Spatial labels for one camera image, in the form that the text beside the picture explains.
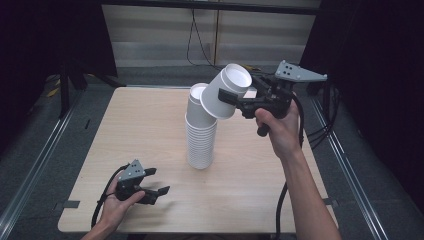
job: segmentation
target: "table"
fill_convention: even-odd
[[[186,160],[188,96],[188,89],[115,90],[69,197],[80,201],[79,207],[64,209],[60,231],[89,231],[97,200],[113,172],[139,159],[144,168],[158,169],[142,187],[171,189],[155,205],[132,206],[118,232],[275,232],[275,210],[285,178],[269,138],[257,136],[255,121],[236,110],[232,118],[218,121],[212,165],[194,169]],[[307,139],[303,151],[326,198]],[[295,232],[289,195],[282,208],[281,231]]]

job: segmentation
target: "person's right arm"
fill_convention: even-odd
[[[292,102],[287,116],[276,119],[264,110],[256,112],[258,126],[270,127],[269,137],[280,158],[286,176],[298,239],[341,239],[333,218],[325,206],[298,138],[299,113]]]

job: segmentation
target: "gray carpet floor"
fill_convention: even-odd
[[[262,69],[274,72],[276,67],[263,66]],[[116,80],[130,85],[188,87],[198,82],[208,83],[217,73],[217,70],[206,66],[119,68]],[[9,239],[79,239],[82,236],[62,233],[57,229],[62,212],[58,206],[68,199],[114,91],[96,78],[87,76],[87,80],[88,88],[81,93],[74,113],[20,212]],[[52,83],[46,84],[45,93],[34,105],[25,126],[0,156],[1,213],[10,204],[58,122],[60,94],[45,96],[52,88]],[[297,84],[295,91],[305,110],[305,130],[311,133],[321,125],[305,88],[305,84]],[[71,100],[77,95],[78,91],[72,90]],[[422,214],[366,140],[361,138],[343,102],[334,131],[388,238],[424,239]],[[314,149],[314,155],[329,196],[338,202],[334,211],[343,239],[375,239],[329,142],[324,140]],[[127,239],[127,235],[117,233],[110,239]],[[293,236],[286,234],[283,239],[293,239]]]

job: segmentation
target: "wall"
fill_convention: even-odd
[[[318,7],[319,0],[232,0],[232,3]],[[117,67],[190,65],[189,9],[103,6]],[[195,10],[208,59],[215,64],[298,63],[314,16]],[[193,28],[189,59],[207,64]]]

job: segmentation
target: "hand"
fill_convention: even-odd
[[[99,222],[83,237],[83,239],[105,239],[111,233],[115,232],[128,209],[136,202],[140,201],[145,193],[143,191],[134,193],[125,201],[116,198],[115,192],[118,184],[118,174],[111,182],[106,195],[109,195],[103,205],[102,216]]]
[[[262,108],[257,109],[255,115],[259,127],[264,123],[270,127],[269,137],[272,147],[281,161],[286,161],[295,151],[301,150],[299,111],[294,101],[291,102],[287,116],[283,119],[276,119],[270,112]]]

